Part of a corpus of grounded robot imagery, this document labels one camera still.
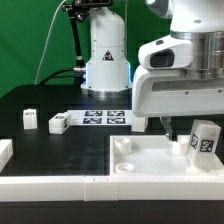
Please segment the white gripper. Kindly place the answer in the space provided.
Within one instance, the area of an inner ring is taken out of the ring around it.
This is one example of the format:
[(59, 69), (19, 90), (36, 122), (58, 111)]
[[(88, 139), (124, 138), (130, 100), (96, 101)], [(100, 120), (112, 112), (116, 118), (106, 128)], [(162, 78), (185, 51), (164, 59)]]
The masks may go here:
[(224, 114), (224, 78), (186, 79), (181, 69), (148, 71), (139, 66), (132, 111), (137, 117), (161, 117), (166, 137), (175, 141), (170, 117)]

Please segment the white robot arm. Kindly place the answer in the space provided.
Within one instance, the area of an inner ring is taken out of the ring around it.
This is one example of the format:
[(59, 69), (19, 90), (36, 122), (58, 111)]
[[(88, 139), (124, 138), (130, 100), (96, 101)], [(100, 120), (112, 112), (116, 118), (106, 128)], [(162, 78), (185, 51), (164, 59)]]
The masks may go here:
[(224, 0), (145, 0), (132, 27), (137, 117), (224, 114)]

